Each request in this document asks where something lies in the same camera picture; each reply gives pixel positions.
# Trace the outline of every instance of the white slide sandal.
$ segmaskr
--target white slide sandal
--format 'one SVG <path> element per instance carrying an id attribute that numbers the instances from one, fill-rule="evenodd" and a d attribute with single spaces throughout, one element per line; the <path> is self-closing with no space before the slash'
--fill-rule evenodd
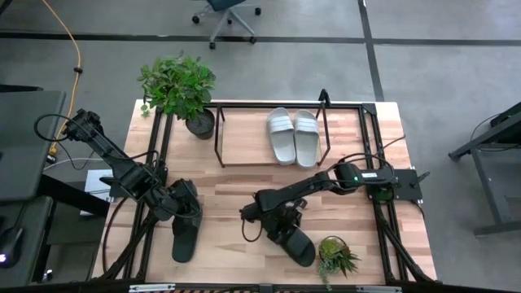
<path id="1" fill-rule="evenodd" d="M 295 163 L 294 128 L 287 110 L 279 107 L 271 111 L 268 114 L 267 126 L 271 147 L 278 163 L 281 165 Z"/>
<path id="2" fill-rule="evenodd" d="M 296 163 L 312 168 L 317 163 L 318 121 L 313 113 L 299 110 L 295 114 Z"/>

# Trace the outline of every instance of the sticker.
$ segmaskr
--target sticker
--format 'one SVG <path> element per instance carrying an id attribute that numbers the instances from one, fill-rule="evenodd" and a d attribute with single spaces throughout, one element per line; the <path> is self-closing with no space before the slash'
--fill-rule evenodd
<path id="1" fill-rule="evenodd" d="M 376 178 L 378 175 L 376 173 L 362 173 L 361 176 L 364 178 Z"/>

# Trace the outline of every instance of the plant pot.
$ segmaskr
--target plant pot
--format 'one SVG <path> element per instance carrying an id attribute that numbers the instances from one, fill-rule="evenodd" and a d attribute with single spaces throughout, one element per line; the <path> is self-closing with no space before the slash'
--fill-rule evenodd
<path id="1" fill-rule="evenodd" d="M 338 236 L 327 236 L 325 237 L 321 242 L 320 244 L 318 244 L 318 256 L 320 256 L 320 259 L 322 261 L 324 261 L 324 257 L 322 256 L 322 253 L 320 252 L 320 246 L 322 245 L 322 243 L 326 240 L 335 240 L 336 242 L 340 243 L 341 245 L 343 245 L 344 247 L 346 247 L 348 244 L 340 237 Z"/>
<path id="2" fill-rule="evenodd" d="M 188 130 L 199 139 L 210 139 L 213 135 L 214 126 L 215 116 L 206 108 L 199 114 L 199 119 L 186 120 Z"/>

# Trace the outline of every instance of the yellow extension cord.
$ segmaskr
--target yellow extension cord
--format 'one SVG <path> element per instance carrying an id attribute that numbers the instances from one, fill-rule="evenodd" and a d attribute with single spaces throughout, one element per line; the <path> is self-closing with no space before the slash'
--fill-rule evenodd
<path id="1" fill-rule="evenodd" d="M 46 0 L 42 0 L 42 2 L 47 6 L 47 8 L 49 8 L 50 12 L 55 16 L 55 18 L 59 21 L 59 23 L 65 29 L 65 31 L 67 32 L 68 36 L 71 38 L 71 41 L 74 44 L 74 47 L 76 47 L 76 52 L 77 52 L 77 55 L 78 55 L 78 65 L 77 65 L 77 69 L 75 69 L 76 79 L 74 80 L 74 85 L 72 86 L 71 105 L 69 106 L 68 113 L 67 113 L 67 117 L 70 117 L 71 113 L 72 113 L 72 109 L 74 108 L 74 98 L 76 97 L 76 88 L 78 86 L 78 81 L 80 79 L 80 74 L 81 74 L 81 72 L 78 72 L 78 71 L 81 70 L 81 53 L 80 53 L 80 48 L 78 47 L 78 44 L 76 43 L 76 40 L 74 40 L 74 37 L 72 36 L 71 32 L 69 32 L 67 26 L 59 18 L 59 16 L 52 9 L 52 7 L 46 2 Z M 66 122 L 67 121 L 64 121 L 62 123 L 61 127 L 59 128 L 58 133 L 55 135 L 56 139 L 59 138 L 59 134 L 62 132 L 63 127 L 65 127 L 65 123 Z M 58 148 L 56 147 L 56 144 L 57 144 L 56 142 L 53 142 L 50 145 L 50 150 L 49 150 L 49 154 L 50 155 L 54 156 L 58 152 Z"/>

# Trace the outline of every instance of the gray floor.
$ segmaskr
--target gray floor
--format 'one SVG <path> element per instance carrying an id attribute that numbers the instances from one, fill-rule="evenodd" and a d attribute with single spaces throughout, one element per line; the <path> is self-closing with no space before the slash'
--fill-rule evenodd
<path id="1" fill-rule="evenodd" d="M 264 37 L 362 37 L 355 0 L 265 0 L 261 17 L 239 13 Z M 188 0 L 54 0 L 77 33 L 209 35 L 217 18 L 191 23 L 202 2 Z M 373 37 L 422 39 L 520 39 L 521 2 L 516 0 L 366 0 Z M 38 0 L 15 2 L 0 29 L 61 32 Z M 225 35 L 245 33 L 232 26 Z M 102 117 L 107 135 L 125 143 L 130 109 L 142 96 L 139 68 L 156 56 L 184 50 L 200 55 L 217 75 L 214 98 L 308 99 L 326 88 L 334 100 L 374 101 L 365 45 L 222 42 L 79 42 L 83 68 L 76 108 Z M 468 140 L 485 117 L 519 102 L 518 46 L 376 46 L 386 101 L 401 110 L 411 160 L 431 171 L 422 183 L 431 249 L 439 279 L 450 284 L 506 290 L 521 288 L 521 233 L 475 238 L 472 230 L 492 216 L 471 158 L 453 163 L 447 153 Z M 0 82 L 71 92 L 75 51 L 69 41 L 0 40 Z M 74 157 L 90 150 L 66 145 Z M 103 168 L 103 164 L 91 164 Z M 85 179 L 63 164 L 49 174 Z M 60 281 L 85 278 L 72 256 L 90 261 L 92 248 L 62 246 L 55 259 Z"/>

